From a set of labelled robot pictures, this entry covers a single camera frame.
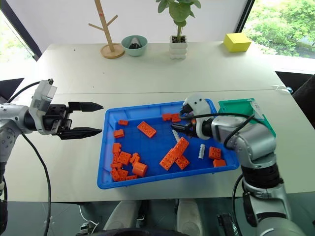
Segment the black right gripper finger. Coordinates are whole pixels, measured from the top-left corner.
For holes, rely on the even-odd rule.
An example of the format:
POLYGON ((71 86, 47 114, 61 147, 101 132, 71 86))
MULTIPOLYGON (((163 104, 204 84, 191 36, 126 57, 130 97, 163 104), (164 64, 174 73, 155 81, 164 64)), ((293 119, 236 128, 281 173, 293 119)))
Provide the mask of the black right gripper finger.
POLYGON ((180 124, 180 123, 174 123, 171 125, 172 129, 174 129, 177 132, 180 133, 190 133, 191 132, 191 124, 180 124))
POLYGON ((186 116, 189 113, 191 113, 192 111, 193 111, 193 108, 189 104, 186 104, 182 107, 179 114, 180 114, 180 116, 186 116))

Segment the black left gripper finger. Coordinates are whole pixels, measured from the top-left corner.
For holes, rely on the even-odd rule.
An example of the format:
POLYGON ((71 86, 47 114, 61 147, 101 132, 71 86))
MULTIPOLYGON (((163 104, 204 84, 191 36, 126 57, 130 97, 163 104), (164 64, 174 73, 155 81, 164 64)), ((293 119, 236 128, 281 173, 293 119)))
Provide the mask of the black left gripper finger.
POLYGON ((95 136, 101 133, 101 129, 95 129, 90 127, 76 127, 73 129, 62 130, 58 133, 58 136, 61 140, 74 140, 74 139, 83 139, 95 136))
POLYGON ((82 112, 94 112, 102 110, 103 106, 93 102, 69 102, 69 112, 82 111, 82 112))

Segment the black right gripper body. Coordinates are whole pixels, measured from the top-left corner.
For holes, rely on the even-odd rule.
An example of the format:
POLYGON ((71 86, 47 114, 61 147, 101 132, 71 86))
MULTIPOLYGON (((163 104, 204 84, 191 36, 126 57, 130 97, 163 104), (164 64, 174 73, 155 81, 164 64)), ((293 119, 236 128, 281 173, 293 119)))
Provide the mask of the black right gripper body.
POLYGON ((198 137, 197 132, 196 132, 196 119, 190 120, 186 124, 186 127, 188 128, 187 136, 189 136, 189 137, 198 137))

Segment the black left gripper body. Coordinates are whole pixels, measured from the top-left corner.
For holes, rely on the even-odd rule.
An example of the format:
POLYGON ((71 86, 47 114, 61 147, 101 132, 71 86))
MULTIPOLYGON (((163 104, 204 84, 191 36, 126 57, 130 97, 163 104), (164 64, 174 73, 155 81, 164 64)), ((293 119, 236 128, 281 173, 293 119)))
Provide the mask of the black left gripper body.
POLYGON ((69 118, 72 110, 63 104, 53 104, 42 117, 45 131, 50 131, 52 135, 62 136, 63 132, 69 130, 72 120, 69 118))

